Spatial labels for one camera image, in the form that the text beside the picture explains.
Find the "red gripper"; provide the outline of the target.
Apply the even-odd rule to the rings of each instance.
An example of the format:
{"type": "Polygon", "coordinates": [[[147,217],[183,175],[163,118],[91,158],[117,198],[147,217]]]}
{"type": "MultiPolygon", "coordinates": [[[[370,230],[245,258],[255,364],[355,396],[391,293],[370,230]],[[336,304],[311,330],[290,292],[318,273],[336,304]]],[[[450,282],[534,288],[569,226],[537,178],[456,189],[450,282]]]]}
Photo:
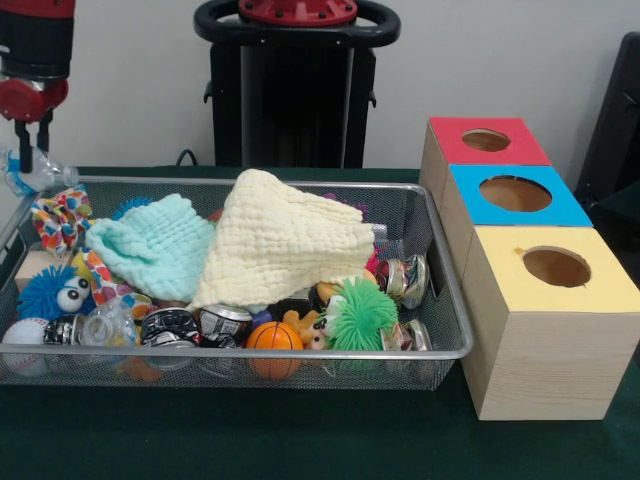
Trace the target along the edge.
{"type": "Polygon", "coordinates": [[[18,78],[1,81],[1,115],[7,120],[15,120],[22,173],[32,172],[32,146],[27,123],[39,121],[36,145],[40,151],[48,153],[51,116],[46,114],[64,102],[68,89],[66,79],[49,84],[18,78]]]}

